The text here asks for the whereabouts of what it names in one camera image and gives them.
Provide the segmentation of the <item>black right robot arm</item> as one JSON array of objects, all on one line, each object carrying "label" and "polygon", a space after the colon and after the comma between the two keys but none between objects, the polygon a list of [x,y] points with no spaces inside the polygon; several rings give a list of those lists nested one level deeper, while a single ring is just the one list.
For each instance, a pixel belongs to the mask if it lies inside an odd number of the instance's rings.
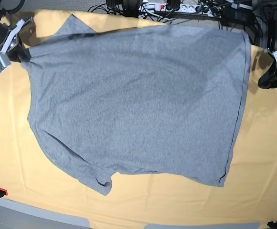
[{"label": "black right robot arm", "polygon": [[[19,4],[11,10],[7,10],[0,6],[0,20],[4,16],[9,18],[11,15],[19,12],[24,3],[25,1],[21,0]],[[12,62],[27,62],[31,58],[29,51],[24,48],[22,44],[19,33],[28,23],[33,22],[33,19],[30,17],[21,21],[23,25],[17,22],[14,27],[12,27],[11,24],[7,25],[0,21],[0,53],[5,53]]]}]

